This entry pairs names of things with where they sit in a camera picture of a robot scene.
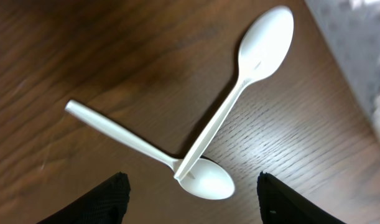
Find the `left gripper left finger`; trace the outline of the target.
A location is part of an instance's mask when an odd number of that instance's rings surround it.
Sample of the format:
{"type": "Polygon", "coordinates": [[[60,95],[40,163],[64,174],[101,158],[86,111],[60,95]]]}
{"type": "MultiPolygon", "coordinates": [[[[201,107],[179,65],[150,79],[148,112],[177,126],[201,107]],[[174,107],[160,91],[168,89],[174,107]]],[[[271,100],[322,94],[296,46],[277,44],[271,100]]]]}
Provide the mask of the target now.
{"type": "Polygon", "coordinates": [[[121,224],[131,187],[127,174],[118,172],[71,204],[39,221],[40,224],[121,224]]]}

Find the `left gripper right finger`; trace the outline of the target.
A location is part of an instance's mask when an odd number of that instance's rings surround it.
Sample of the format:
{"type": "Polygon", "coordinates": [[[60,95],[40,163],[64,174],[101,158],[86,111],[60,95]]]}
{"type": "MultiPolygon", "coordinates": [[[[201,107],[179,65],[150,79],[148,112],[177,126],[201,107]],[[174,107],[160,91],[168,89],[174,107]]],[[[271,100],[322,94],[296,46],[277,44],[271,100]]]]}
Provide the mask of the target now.
{"type": "Polygon", "coordinates": [[[266,172],[257,178],[257,196],[263,224],[344,224],[266,172]]]}

